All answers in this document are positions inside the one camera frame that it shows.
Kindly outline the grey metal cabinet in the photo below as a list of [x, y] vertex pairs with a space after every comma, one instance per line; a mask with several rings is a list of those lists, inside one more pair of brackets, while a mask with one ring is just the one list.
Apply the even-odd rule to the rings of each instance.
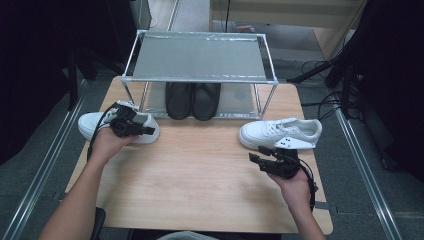
[[148, 30], [152, 20], [148, 0], [129, 0], [129, 3], [136, 27]]

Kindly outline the metal floor rail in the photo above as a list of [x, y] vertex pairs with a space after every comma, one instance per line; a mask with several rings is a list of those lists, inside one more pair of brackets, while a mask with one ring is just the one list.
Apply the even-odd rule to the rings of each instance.
[[60, 126], [55, 132], [53, 140], [48, 146], [46, 153], [43, 155], [41, 163], [36, 168], [36, 173], [31, 179], [31, 183], [25, 191], [25, 194], [20, 199], [13, 218], [7, 225], [5, 233], [0, 240], [19, 239], [50, 174], [53, 171], [58, 156], [65, 144], [69, 132], [71, 131], [72, 125], [75, 123], [77, 115], [80, 113], [88, 88], [89, 82], [86, 79], [83, 79], [78, 84], [77, 93], [79, 94], [79, 99], [76, 101], [75, 106], [71, 110], [68, 110], [61, 120]]
[[387, 240], [404, 240], [388, 202], [368, 164], [367, 158], [350, 121], [344, 117], [340, 110], [336, 111], [336, 116]]

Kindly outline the person's right hand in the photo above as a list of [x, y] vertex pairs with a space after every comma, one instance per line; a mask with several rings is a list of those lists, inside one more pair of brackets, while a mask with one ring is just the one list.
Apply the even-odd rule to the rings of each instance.
[[269, 174], [269, 177], [280, 187], [282, 197], [293, 216], [306, 217], [312, 214], [309, 205], [310, 190], [303, 171], [299, 170], [290, 179], [272, 174]]

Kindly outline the metal two-tier shoe rack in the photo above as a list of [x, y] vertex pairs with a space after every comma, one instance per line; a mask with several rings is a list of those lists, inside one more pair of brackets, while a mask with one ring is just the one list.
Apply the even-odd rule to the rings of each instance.
[[[144, 84], [140, 100], [129, 92]], [[121, 77], [128, 101], [140, 112], [165, 118], [165, 84], [219, 83], [217, 117], [260, 120], [271, 101], [259, 86], [274, 91], [279, 84], [264, 34], [156, 32], [139, 30]]]

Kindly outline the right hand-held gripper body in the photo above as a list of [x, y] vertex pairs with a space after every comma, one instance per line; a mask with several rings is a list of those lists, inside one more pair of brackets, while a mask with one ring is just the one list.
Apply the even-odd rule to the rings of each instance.
[[286, 179], [294, 177], [299, 170], [303, 170], [309, 179], [313, 178], [313, 173], [309, 165], [298, 156], [298, 150], [311, 149], [314, 144], [295, 139], [293, 137], [283, 137], [272, 149], [275, 161], [264, 160], [265, 165], [262, 170], [266, 173], [277, 175]]

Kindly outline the black stand post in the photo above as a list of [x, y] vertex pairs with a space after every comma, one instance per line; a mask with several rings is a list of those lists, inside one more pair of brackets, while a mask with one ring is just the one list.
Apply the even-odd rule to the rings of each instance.
[[76, 68], [74, 51], [71, 51], [68, 54], [68, 79], [69, 79], [68, 110], [72, 111], [78, 101], [77, 68]]

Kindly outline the wooden cabinet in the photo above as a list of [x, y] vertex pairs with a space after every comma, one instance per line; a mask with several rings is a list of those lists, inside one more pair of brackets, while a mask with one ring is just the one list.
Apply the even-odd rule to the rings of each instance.
[[209, 0], [214, 20], [312, 27], [326, 59], [361, 18], [367, 0]]

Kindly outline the small red object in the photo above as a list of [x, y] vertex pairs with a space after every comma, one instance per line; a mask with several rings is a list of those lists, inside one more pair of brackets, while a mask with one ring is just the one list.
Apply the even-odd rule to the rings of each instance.
[[240, 33], [255, 33], [255, 29], [252, 25], [246, 23], [235, 22], [235, 28]]

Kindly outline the black stand legs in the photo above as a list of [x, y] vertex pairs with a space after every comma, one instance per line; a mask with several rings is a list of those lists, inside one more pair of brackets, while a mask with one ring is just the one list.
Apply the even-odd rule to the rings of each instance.
[[315, 75], [320, 75], [322, 72], [328, 71], [324, 78], [324, 84], [329, 89], [335, 89], [341, 85], [341, 89], [336, 92], [331, 92], [329, 96], [334, 96], [336, 106], [341, 111], [346, 119], [350, 119], [349, 109], [350, 104], [350, 88], [354, 76], [353, 65], [343, 57], [334, 57], [327, 61], [319, 61], [318, 64], [311, 70], [302, 73], [299, 76], [286, 79], [287, 83], [301, 83], [310, 79]]

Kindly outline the person's left hand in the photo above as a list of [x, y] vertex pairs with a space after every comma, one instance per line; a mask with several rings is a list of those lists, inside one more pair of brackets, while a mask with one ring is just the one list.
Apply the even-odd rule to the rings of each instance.
[[102, 128], [94, 140], [89, 163], [105, 166], [124, 146], [138, 139], [137, 135], [118, 137], [110, 128]]

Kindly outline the black slipper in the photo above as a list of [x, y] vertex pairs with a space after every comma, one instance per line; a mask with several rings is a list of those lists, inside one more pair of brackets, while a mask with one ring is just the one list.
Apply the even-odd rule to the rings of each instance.
[[192, 115], [200, 121], [212, 119], [218, 110], [220, 83], [197, 83], [194, 87]]
[[168, 82], [165, 88], [166, 111], [170, 118], [182, 120], [191, 112], [191, 85]]

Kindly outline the person's grey shirt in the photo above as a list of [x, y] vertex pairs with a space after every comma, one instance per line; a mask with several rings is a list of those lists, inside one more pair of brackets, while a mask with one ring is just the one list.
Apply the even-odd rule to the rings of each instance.
[[216, 238], [191, 231], [180, 231], [166, 234], [157, 240], [217, 240]]

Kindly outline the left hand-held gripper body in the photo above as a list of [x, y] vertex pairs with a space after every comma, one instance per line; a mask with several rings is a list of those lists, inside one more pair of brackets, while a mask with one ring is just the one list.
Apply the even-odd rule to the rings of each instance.
[[136, 112], [132, 108], [118, 103], [115, 103], [113, 107], [116, 111], [114, 118], [110, 121], [112, 131], [118, 137], [140, 135], [141, 125], [133, 121]]

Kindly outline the white sneaker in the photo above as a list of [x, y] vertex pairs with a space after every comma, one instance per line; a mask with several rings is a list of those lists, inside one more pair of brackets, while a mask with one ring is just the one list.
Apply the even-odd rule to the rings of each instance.
[[[132, 108], [136, 112], [136, 116], [133, 118], [133, 121], [139, 123], [141, 127], [152, 127], [156, 129], [153, 135], [137, 135], [138, 139], [134, 141], [134, 144], [151, 144], [158, 139], [160, 135], [159, 125], [149, 113], [139, 112], [137, 110], [138, 106], [130, 102], [117, 101], [115, 103]], [[104, 127], [110, 127], [110, 121], [115, 116], [116, 109], [113, 107], [115, 103], [113, 103], [105, 112], [86, 113], [79, 118], [78, 129], [83, 137], [90, 141], [96, 130]]]
[[239, 141], [254, 150], [259, 146], [303, 150], [315, 148], [321, 133], [322, 124], [317, 119], [254, 121], [240, 128]]

